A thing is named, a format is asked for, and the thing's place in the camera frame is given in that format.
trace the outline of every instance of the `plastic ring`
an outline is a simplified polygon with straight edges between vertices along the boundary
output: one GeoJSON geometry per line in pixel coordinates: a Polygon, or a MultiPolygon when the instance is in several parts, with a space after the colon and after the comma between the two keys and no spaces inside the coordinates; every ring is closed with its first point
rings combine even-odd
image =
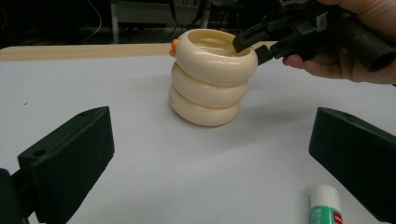
{"type": "Polygon", "coordinates": [[[225,108],[211,108],[197,105],[185,97],[171,85],[169,102],[172,108],[189,122],[203,126],[220,126],[233,120],[238,114],[240,103],[225,108]]]}
{"type": "Polygon", "coordinates": [[[252,48],[236,53],[234,35],[217,30],[190,30],[178,38],[177,64],[189,75],[216,85],[246,82],[257,69],[252,48]]]}
{"type": "Polygon", "coordinates": [[[237,104],[248,91],[247,82],[231,87],[206,84],[189,76],[177,63],[172,66],[172,83],[188,100],[215,108],[237,104]]]}

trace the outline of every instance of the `hole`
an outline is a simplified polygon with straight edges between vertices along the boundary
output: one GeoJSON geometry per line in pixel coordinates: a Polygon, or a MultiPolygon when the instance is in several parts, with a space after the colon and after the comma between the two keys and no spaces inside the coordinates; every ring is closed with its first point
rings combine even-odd
{"type": "Polygon", "coordinates": [[[38,150],[38,151],[36,151],[36,152],[33,153],[33,155],[34,155],[35,157],[40,157],[40,156],[42,156],[42,155],[44,155],[44,154],[46,154],[46,150],[38,150]]]}

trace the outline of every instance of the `orange toy piece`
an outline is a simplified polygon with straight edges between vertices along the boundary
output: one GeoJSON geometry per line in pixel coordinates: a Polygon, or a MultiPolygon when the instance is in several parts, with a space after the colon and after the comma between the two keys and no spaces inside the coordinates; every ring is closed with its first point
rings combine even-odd
{"type": "Polygon", "coordinates": [[[169,50],[169,55],[171,55],[172,57],[175,57],[176,55],[177,44],[178,44],[178,39],[172,40],[172,48],[169,50]]]}

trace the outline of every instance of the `glue stick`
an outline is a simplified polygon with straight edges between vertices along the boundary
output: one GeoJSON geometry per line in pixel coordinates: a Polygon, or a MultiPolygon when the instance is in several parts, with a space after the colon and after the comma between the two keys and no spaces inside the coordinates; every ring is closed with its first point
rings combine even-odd
{"type": "Polygon", "coordinates": [[[343,224],[340,196],[328,185],[317,185],[309,190],[311,224],[343,224]]]}

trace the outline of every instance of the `white surface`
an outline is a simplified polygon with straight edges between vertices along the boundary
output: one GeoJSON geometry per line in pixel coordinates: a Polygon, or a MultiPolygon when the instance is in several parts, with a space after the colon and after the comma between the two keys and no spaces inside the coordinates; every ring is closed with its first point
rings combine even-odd
{"type": "MultiPolygon", "coordinates": [[[[167,102],[174,59],[0,63],[0,167],[76,114],[110,107],[116,153],[69,223],[308,223],[306,187],[338,189],[345,223],[379,223],[308,154],[318,106],[396,134],[396,88],[311,77],[271,61],[218,128],[167,102]]],[[[36,223],[35,215],[31,216],[36,223]]]]}

